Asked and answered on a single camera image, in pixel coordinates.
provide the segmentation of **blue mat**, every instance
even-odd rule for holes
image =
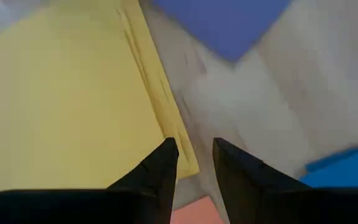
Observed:
[[[239,60],[290,0],[152,0],[228,61]]]
[[[310,168],[313,172],[300,181],[311,187],[358,187],[358,148],[309,164]]]

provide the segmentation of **floor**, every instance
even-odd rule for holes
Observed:
[[[149,0],[141,5],[201,169],[179,181],[175,208],[210,195],[228,223],[214,137],[295,178],[307,162],[358,144],[358,1],[294,0],[238,63],[221,60]]]

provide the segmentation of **paper sheet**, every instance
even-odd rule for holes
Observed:
[[[198,199],[172,213],[171,224],[223,224],[209,196]]]
[[[168,136],[197,173],[137,2],[57,1],[0,33],[0,190],[105,188]]]

